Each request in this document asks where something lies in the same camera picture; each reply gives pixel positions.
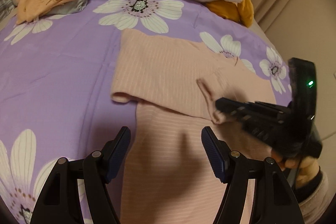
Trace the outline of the person's right hand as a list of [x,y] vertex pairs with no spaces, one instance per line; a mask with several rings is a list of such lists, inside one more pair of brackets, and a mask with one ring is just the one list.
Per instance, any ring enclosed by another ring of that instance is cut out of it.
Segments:
[[311,156],[298,156],[284,160],[284,156],[272,148],[271,156],[275,159],[281,170],[295,169],[295,188],[307,186],[318,175],[320,167],[318,160]]

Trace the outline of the right forearm pink fleece sleeve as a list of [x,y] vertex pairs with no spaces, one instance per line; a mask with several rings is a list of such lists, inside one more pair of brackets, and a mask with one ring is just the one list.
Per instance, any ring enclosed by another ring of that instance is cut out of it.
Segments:
[[305,223],[316,223],[330,203],[329,181],[321,168],[301,168],[294,195]]

